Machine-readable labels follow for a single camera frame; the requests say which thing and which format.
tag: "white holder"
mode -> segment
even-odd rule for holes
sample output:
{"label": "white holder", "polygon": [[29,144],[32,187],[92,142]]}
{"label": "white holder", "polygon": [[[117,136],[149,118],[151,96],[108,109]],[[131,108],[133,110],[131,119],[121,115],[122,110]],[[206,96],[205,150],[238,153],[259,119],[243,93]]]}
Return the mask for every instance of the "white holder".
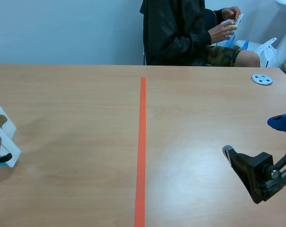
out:
{"label": "white holder", "polygon": [[16,130],[14,123],[0,106],[0,137],[2,138],[0,156],[7,155],[8,153],[12,154],[12,159],[6,162],[9,167],[14,167],[21,154],[20,149],[12,141]]}

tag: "wooden table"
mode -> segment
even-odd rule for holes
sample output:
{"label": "wooden table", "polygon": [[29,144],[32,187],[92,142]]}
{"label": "wooden table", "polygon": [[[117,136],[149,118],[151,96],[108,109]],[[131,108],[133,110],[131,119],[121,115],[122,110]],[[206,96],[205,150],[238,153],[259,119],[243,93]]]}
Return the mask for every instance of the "wooden table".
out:
{"label": "wooden table", "polygon": [[254,204],[221,151],[285,154],[267,125],[286,113],[279,69],[58,65],[0,65],[22,150],[0,167],[0,227],[134,226],[141,77],[146,227],[286,227],[286,187]]}

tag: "orange tape line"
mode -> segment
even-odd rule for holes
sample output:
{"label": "orange tape line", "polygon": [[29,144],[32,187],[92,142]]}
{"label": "orange tape line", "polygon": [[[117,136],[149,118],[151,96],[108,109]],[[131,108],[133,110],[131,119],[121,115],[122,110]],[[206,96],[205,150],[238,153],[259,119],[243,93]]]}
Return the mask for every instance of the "orange tape line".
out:
{"label": "orange tape line", "polygon": [[137,190],[135,198],[134,227],[145,227],[146,190],[146,78],[141,78],[139,100],[139,148],[137,168]]}

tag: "metal disc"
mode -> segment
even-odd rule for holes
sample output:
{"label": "metal disc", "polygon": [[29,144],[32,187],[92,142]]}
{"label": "metal disc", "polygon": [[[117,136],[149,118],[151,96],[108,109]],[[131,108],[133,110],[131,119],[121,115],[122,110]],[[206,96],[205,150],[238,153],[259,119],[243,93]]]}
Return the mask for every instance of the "metal disc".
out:
{"label": "metal disc", "polygon": [[263,74],[254,74],[252,76],[252,80],[255,83],[258,83],[261,85],[271,85],[273,83],[273,79],[271,77],[263,75]]}

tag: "blue object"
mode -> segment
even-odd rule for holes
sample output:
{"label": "blue object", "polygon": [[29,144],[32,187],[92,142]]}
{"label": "blue object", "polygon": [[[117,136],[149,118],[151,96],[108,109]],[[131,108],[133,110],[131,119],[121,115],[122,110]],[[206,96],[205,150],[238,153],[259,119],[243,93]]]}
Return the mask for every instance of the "blue object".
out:
{"label": "blue object", "polygon": [[268,125],[271,126],[273,129],[278,131],[285,131],[286,132],[286,114],[271,117],[268,120]]}
{"label": "blue object", "polygon": [[235,35],[232,35],[230,39],[225,43],[224,47],[233,47],[234,39],[235,39]]}
{"label": "blue object", "polygon": [[242,49],[247,50],[249,46],[249,41],[246,41],[245,44],[243,45]]}

